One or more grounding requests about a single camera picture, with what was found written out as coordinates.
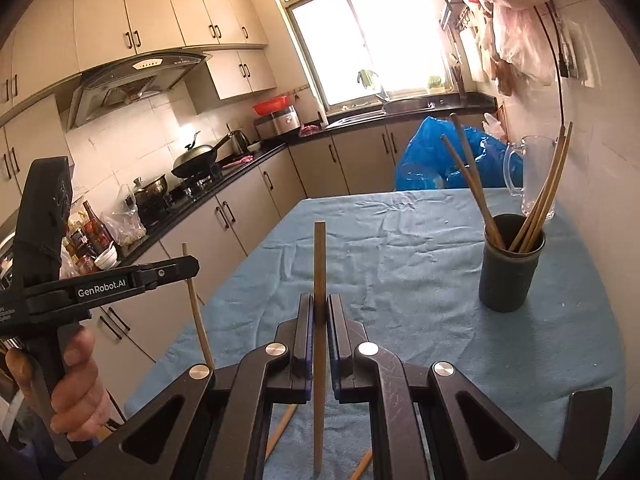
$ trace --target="blue tablecloth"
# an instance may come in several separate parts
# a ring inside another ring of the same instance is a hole
[[[487,190],[494,214],[516,212],[503,189]],[[556,456],[571,392],[612,386],[604,465],[623,432],[625,361],[606,292],[562,212],[546,226],[526,304],[497,314],[478,300],[482,218],[468,189],[345,196],[299,203],[203,309],[217,366],[273,339],[312,292],[313,225],[326,221],[327,289],[370,340],[402,360],[456,365]],[[204,362],[193,323],[126,405],[140,409],[190,365]],[[284,407],[274,408],[274,422]],[[328,392],[321,479],[347,479],[370,446],[365,405]],[[271,455],[266,480],[314,478],[312,403],[299,407]],[[372,478],[367,473],[364,478]]]

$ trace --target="clear glass mug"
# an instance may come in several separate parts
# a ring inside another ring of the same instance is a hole
[[[504,153],[504,163],[502,171],[504,182],[512,196],[522,197],[520,209],[526,216],[531,213],[533,206],[538,199],[538,195],[545,185],[546,176],[551,168],[554,158],[556,141],[550,137],[525,136],[520,142],[510,142],[507,151]],[[522,183],[523,187],[515,187],[511,180],[509,171],[511,155],[517,153],[522,158]],[[556,211],[556,200],[551,205],[546,220],[554,217]]]

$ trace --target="pitcher handle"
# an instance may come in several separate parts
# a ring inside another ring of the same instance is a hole
[[[515,187],[513,185],[513,180],[511,180],[511,171],[509,171],[511,155],[514,153],[522,156],[522,147],[517,144],[513,144],[509,142],[507,144],[507,151],[504,152],[504,163],[502,164],[502,174],[504,175],[504,183],[507,186],[507,189],[511,193],[511,196],[522,196],[522,188]]]

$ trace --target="backsplash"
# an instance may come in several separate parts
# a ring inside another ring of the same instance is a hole
[[[160,94],[66,133],[66,142],[76,168],[72,180],[74,200],[84,194],[96,214],[109,210],[120,186],[133,180],[143,181],[165,174],[169,188],[178,183],[171,173],[174,160],[200,131],[197,144],[215,144],[229,127],[240,127],[250,141],[257,140],[253,126],[256,117],[252,105],[263,96],[251,96],[241,102],[197,115],[187,88],[178,83],[170,92]],[[62,116],[66,124],[66,112]],[[231,153],[228,143],[218,150],[218,158]]]
[[[571,31],[584,80],[562,80],[566,121],[574,122],[574,133],[558,198],[590,250],[622,332],[631,424],[640,412],[640,238],[633,234],[640,216],[634,199],[640,181],[640,65],[597,0],[554,2]],[[545,25],[553,31],[548,16]],[[479,89],[504,102],[512,140],[558,135],[557,83],[521,88],[511,98],[499,96],[493,84]]]

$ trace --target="black cup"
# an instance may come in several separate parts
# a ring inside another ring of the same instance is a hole
[[[504,244],[509,247],[524,224],[525,217],[504,214],[494,216],[494,220]],[[545,233],[541,230],[532,251],[511,253],[493,245],[485,229],[484,257],[478,287],[478,295],[484,306],[496,312],[513,312],[524,304],[545,241]]]

